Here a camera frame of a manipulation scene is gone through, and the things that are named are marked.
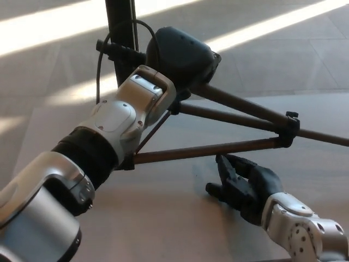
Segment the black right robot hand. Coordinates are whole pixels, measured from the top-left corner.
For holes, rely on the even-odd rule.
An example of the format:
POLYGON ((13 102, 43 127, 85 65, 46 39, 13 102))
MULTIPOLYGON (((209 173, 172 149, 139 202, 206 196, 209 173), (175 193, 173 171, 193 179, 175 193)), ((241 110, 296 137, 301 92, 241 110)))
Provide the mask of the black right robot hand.
POLYGON ((284 191, 278 175, 271 169, 232 154, 217 154, 215 160, 221 184, 207 183, 206 192, 239 211, 250 224, 262 225, 267 199, 284 191))

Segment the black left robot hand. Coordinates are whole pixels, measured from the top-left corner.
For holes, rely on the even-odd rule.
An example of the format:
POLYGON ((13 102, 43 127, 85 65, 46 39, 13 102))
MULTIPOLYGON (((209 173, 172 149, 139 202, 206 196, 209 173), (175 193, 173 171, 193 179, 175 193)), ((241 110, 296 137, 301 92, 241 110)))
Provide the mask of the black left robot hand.
POLYGON ((170 26, 158 29, 146 49, 145 65, 173 82, 178 101, 209 83, 220 62, 221 56, 207 44, 170 26))

